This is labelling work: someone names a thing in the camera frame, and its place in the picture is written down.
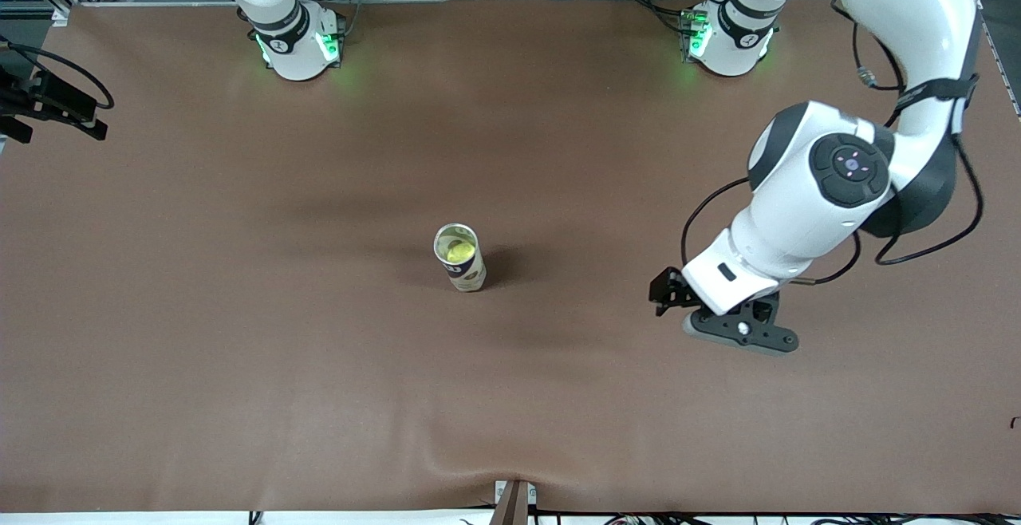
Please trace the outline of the brown table cover cloth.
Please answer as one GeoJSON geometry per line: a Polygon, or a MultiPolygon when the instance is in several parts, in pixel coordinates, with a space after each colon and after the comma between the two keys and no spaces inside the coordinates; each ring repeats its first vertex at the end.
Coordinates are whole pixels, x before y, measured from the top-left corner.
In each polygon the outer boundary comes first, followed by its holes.
{"type": "Polygon", "coordinates": [[[850,23],[794,0],[719,79],[625,0],[369,4],[342,67],[260,60],[230,6],[79,6],[95,142],[0,155],[0,511],[463,507],[1021,513],[1021,122],[980,38],[981,226],[788,286],[787,357],[648,285],[807,99],[884,120],[850,23]],[[439,228],[478,236],[460,292],[439,228]]]}

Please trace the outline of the clear Wilson tennis ball can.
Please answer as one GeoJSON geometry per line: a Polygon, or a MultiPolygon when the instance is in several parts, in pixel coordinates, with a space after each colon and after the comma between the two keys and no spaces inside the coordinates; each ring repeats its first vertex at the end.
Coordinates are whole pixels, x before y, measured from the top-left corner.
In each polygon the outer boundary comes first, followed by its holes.
{"type": "Polygon", "coordinates": [[[449,223],[439,228],[433,240],[434,256],[445,268],[446,274],[451,284],[460,292],[475,292],[483,288],[487,277],[487,267],[483,261],[481,246],[478,236],[473,228],[464,226],[461,223],[449,223]],[[473,259],[452,266],[443,259],[443,253],[448,243],[455,239],[470,240],[475,244],[475,256],[473,259]]]}

